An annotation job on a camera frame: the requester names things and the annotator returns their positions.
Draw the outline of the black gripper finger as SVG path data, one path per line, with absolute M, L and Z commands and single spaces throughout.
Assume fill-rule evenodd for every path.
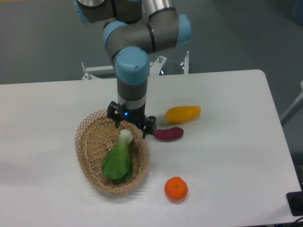
M 154 135 L 156 131 L 156 117 L 145 117 L 145 119 L 139 123 L 139 129 L 143 132 L 143 139 L 145 139 L 147 135 Z
M 111 101 L 109 106 L 107 107 L 107 118 L 113 120 L 116 128 L 120 126 L 121 116 L 118 112 L 118 104 L 114 101 Z

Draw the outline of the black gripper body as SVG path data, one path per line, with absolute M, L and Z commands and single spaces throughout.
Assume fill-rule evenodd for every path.
M 138 109 L 128 109 L 125 104 L 118 104 L 117 125 L 119 125 L 121 121 L 126 121 L 137 127 L 144 127 L 145 118 L 145 104 Z

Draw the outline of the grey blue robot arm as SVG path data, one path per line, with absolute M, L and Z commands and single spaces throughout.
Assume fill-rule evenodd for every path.
M 83 23 L 105 23 L 103 40 L 117 79 L 118 101 L 107 117 L 116 125 L 134 124 L 144 135 L 156 131 L 156 118 L 145 115 L 150 53 L 185 45 L 192 38 L 191 22 L 171 0 L 76 0 Z

